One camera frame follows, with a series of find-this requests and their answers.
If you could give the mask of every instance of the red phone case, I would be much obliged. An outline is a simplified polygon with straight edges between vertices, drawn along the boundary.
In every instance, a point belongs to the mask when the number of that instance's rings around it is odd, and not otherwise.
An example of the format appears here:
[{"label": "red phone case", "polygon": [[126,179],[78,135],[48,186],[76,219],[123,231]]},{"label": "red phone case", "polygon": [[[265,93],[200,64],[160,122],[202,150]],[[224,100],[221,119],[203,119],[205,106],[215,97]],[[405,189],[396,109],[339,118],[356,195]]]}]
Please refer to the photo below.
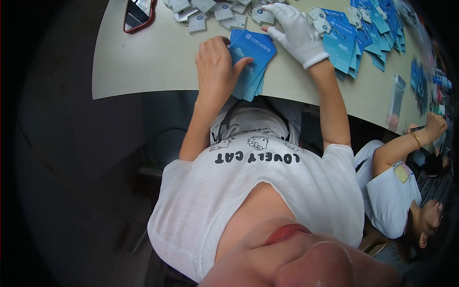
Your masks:
[{"label": "red phone case", "polygon": [[[139,30],[140,28],[144,28],[146,27],[147,25],[153,23],[155,21],[155,8],[156,8],[156,3],[157,3],[157,0],[151,0],[151,5],[150,5],[150,18],[148,19],[147,22],[137,26],[137,27],[134,27],[132,29],[129,29],[129,30],[124,30],[124,21],[123,21],[123,32],[125,33],[134,33],[134,32],[137,32],[137,30]],[[128,4],[126,3],[126,9],[124,10],[124,15],[126,17],[126,11],[128,10]]]}]

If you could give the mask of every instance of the white glove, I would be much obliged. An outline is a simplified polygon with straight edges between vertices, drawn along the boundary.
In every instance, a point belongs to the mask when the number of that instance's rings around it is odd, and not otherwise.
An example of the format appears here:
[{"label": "white glove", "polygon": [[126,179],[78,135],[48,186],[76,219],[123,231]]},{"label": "white glove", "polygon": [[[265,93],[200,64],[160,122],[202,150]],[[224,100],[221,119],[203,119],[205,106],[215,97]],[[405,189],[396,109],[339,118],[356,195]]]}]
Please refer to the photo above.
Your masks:
[{"label": "white glove", "polygon": [[277,18],[285,34],[269,27],[268,35],[277,40],[306,70],[330,55],[325,52],[319,33],[312,20],[297,8],[281,3],[263,5],[266,11]]}]

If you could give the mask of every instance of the white table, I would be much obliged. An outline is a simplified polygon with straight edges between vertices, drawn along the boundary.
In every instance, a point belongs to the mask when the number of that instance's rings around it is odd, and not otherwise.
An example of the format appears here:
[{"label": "white table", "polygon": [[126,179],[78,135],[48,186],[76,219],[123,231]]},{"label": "white table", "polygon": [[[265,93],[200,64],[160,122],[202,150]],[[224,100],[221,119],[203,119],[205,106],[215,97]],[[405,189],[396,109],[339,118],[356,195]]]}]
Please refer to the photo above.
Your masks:
[{"label": "white table", "polygon": [[[289,0],[301,11],[319,6],[345,11],[347,0]],[[207,31],[193,35],[188,28],[173,19],[173,12],[162,0],[156,6],[154,23],[135,33],[122,30],[126,0],[110,0],[97,36],[92,74],[93,99],[164,90],[197,90],[194,55],[199,44],[216,35],[230,37],[230,31],[213,17],[207,20]],[[260,26],[247,18],[248,30],[261,32]],[[410,71],[413,55],[420,59],[412,32],[405,28],[406,55],[395,49],[388,52],[386,72],[373,66],[370,56],[363,53],[357,78],[347,76],[338,84],[347,113],[387,127],[392,75],[397,73],[407,82],[403,95],[398,134],[403,134],[410,123],[425,124],[426,114],[420,116],[414,93],[410,89]],[[263,95],[318,105],[317,89],[302,66],[280,45],[269,63],[263,84]]]}]

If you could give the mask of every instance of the white t-shirt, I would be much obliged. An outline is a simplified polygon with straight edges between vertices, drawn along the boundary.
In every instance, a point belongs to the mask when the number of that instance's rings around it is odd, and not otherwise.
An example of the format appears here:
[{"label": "white t-shirt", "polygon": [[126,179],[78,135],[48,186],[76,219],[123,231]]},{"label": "white t-shirt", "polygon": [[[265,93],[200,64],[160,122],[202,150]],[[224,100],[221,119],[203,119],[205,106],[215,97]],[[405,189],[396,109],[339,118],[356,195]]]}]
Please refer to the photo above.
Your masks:
[{"label": "white t-shirt", "polygon": [[162,260],[196,282],[212,268],[223,230],[259,182],[270,183],[311,232],[352,246],[362,239],[364,204],[352,149],[332,144],[320,158],[278,139],[285,136],[280,122],[264,129],[269,111],[261,113],[262,124],[248,123],[258,132],[239,127],[240,133],[230,133],[193,162],[175,160],[164,169],[148,235]]},{"label": "white t-shirt", "polygon": [[365,214],[379,232],[395,239],[403,235],[413,199],[420,206],[421,193],[413,172],[401,160],[373,179],[373,152],[382,145],[378,140],[366,144],[355,156],[354,166],[366,160],[356,173]]}]

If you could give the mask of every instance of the forearm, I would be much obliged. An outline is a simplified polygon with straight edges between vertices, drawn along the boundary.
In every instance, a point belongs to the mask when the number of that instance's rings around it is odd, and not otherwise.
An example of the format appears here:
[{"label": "forearm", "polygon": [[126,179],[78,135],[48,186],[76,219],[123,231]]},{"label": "forearm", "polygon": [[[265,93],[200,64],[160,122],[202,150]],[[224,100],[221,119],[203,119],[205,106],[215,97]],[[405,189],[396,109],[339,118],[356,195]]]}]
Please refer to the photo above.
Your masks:
[{"label": "forearm", "polygon": [[320,129],[324,150],[330,143],[351,145],[346,107],[336,81],[335,69],[328,59],[308,68],[319,91]]},{"label": "forearm", "polygon": [[[430,143],[424,129],[415,131],[414,134],[418,137],[420,146]],[[397,161],[406,158],[410,152],[417,150],[418,147],[416,138],[406,134],[377,148],[373,153],[373,178],[385,172]]]},{"label": "forearm", "polygon": [[219,110],[207,107],[205,103],[200,102],[198,96],[188,131],[183,139],[179,159],[192,162],[209,147],[210,125]]}]

